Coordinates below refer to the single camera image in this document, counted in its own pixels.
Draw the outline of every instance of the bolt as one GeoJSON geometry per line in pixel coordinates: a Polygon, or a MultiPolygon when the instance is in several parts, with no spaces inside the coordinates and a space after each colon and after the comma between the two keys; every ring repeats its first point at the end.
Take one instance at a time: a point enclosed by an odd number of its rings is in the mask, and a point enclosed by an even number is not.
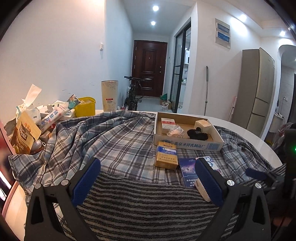
{"type": "Polygon", "coordinates": [[[228,180],[228,181],[227,181],[227,184],[228,184],[229,186],[233,186],[233,185],[234,185],[234,181],[233,181],[233,180],[228,180]]]}
{"type": "Polygon", "coordinates": [[[35,185],[35,188],[36,188],[36,189],[41,188],[41,184],[40,184],[40,183],[37,183],[37,184],[35,185]]]}
{"type": "Polygon", "coordinates": [[[259,188],[261,188],[261,184],[260,183],[255,183],[255,187],[259,189],[259,188]]]}
{"type": "Polygon", "coordinates": [[[67,179],[61,181],[62,186],[67,186],[68,183],[69,183],[69,180],[67,180],[67,179]]]}

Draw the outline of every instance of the sliding glass door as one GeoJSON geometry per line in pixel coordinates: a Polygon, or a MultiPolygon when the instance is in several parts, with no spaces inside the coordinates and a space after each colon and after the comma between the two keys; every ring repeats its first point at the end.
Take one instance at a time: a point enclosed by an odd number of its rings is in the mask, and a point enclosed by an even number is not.
{"type": "Polygon", "coordinates": [[[188,71],[188,64],[189,64],[190,35],[191,35],[191,23],[189,23],[176,36],[173,80],[172,80],[172,86],[170,91],[170,101],[172,102],[172,111],[174,113],[178,112],[178,107],[179,109],[183,107],[183,99],[184,99],[187,71],[188,71]]]}

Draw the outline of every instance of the recessed light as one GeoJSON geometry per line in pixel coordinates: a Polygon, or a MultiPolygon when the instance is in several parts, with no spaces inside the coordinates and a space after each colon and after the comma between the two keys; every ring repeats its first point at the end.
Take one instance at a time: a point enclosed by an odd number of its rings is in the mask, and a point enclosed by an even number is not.
{"type": "Polygon", "coordinates": [[[239,16],[239,20],[241,20],[242,22],[245,22],[247,20],[247,16],[242,14],[239,16]]]}

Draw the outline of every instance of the open cardboard tray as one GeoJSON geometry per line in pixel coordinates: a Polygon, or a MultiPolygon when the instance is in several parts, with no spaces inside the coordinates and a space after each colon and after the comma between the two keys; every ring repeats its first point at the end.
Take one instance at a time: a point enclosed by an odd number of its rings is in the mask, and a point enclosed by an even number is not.
{"type": "Polygon", "coordinates": [[[195,122],[199,120],[206,120],[210,123],[206,118],[158,112],[154,125],[154,145],[157,145],[159,141],[164,141],[175,144],[177,148],[181,149],[220,151],[224,145],[224,141],[214,126],[211,127],[209,139],[206,141],[192,140],[189,138],[187,131],[194,129],[195,122]],[[169,137],[166,134],[162,134],[161,118],[174,119],[176,125],[179,125],[185,131],[183,138],[169,137]]]}

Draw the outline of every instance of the plaid shirt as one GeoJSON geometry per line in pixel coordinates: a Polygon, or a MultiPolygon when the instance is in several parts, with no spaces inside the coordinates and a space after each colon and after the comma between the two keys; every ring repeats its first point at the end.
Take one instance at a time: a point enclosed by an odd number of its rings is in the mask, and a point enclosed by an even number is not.
{"type": "MultiPolygon", "coordinates": [[[[9,158],[15,179],[27,195],[27,204],[37,183],[51,186],[71,179],[93,156],[107,173],[150,183],[182,185],[179,168],[172,171],[154,166],[154,123],[155,114],[116,111],[57,124],[42,152],[9,158]]],[[[177,149],[178,157],[211,156],[223,176],[236,183],[249,179],[245,175],[248,167],[259,171],[272,169],[245,139],[225,128],[216,128],[225,141],[220,152],[177,149]]]]}

